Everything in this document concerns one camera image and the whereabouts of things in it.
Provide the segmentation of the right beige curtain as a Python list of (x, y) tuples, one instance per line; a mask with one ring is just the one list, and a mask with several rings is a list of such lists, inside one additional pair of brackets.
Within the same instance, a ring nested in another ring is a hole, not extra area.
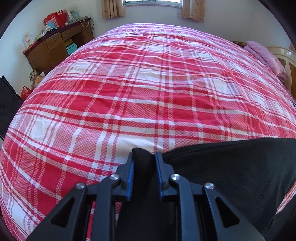
[(205, 0), (183, 0), (182, 18), (203, 23), (205, 19), (205, 4)]

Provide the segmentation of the window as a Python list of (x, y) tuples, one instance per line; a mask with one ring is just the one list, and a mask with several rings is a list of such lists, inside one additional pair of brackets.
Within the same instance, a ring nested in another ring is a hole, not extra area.
[(124, 0), (124, 6), (168, 6), (181, 8), (182, 0)]

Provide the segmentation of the red plaid bed cover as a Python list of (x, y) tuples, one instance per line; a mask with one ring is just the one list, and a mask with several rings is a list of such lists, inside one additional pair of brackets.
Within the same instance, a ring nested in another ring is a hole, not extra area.
[(1, 211), (25, 240), (78, 182), (133, 148), (294, 138), (293, 97), (242, 47), (162, 24), (117, 27), (80, 47), (25, 100), (1, 147)]

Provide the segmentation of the red gift bag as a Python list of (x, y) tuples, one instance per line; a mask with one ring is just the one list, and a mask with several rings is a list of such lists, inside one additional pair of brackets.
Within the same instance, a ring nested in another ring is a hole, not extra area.
[(67, 22), (67, 13), (60, 10), (59, 12), (52, 13), (43, 19), (44, 25), (52, 23), (57, 29), (65, 27)]

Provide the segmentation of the cream wooden headboard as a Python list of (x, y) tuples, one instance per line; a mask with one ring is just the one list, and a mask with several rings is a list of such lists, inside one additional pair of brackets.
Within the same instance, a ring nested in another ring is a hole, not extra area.
[(285, 67), (287, 74), (286, 87), (295, 98), (295, 52), (284, 47), (268, 47), (269, 51), (276, 56)]

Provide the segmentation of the red plastic bag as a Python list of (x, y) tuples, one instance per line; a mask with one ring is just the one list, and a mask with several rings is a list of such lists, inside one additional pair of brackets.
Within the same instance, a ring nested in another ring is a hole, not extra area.
[(23, 101), (25, 101), (25, 100), (30, 96), (30, 94), (31, 94), (32, 92), (33, 92), (32, 89), (30, 89), (29, 87), (24, 86), (24, 87), (22, 88), (22, 91), (21, 91), (21, 99), (22, 99)]

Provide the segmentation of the patterned bag on floor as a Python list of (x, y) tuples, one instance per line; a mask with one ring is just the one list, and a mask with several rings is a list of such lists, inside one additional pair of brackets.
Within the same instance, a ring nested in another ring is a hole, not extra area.
[(42, 72), (41, 74), (37, 70), (33, 70), (30, 75), (30, 83), (31, 83), (31, 89), (33, 90), (35, 87), (38, 86), (38, 84), (42, 81), (42, 79), (45, 77), (45, 73)]

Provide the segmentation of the folded pink blanket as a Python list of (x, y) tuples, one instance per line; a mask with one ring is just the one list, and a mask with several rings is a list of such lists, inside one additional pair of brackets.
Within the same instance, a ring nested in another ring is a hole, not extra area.
[(247, 41), (244, 49), (251, 53), (263, 65), (269, 67), (282, 83), (286, 83), (287, 74), (285, 68), (269, 49), (255, 41)]

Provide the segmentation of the left beige curtain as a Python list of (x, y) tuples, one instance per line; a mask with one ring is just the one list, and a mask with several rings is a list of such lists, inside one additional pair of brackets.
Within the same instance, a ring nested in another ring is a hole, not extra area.
[(123, 0), (102, 0), (101, 10), (103, 19), (120, 18), (125, 16)]

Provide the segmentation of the black pants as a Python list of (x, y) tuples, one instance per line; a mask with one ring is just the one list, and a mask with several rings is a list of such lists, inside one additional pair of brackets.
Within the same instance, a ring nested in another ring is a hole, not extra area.
[[(174, 206), (159, 200), (153, 154), (133, 149), (132, 198), (122, 204), (116, 240), (173, 240)], [(163, 161), (196, 184), (213, 183), (266, 240), (295, 240), (295, 199), (278, 207), (295, 183), (295, 139), (198, 144), (163, 153)]]

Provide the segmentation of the beige curtain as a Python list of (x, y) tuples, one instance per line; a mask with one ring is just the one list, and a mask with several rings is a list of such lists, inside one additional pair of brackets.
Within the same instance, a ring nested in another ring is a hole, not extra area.
[(205, 4), (205, 0), (183, 0), (182, 18), (203, 23), (205, 19)]
[(101, 10), (103, 19), (120, 18), (125, 16), (123, 0), (102, 0)]

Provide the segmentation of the wooden desk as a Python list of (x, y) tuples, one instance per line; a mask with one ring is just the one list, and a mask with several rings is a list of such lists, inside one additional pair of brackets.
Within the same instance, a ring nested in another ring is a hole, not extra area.
[(23, 55), (33, 70), (48, 74), (70, 55), (66, 49), (69, 44), (80, 48), (93, 39), (93, 20), (88, 17), (51, 31), (25, 49)]

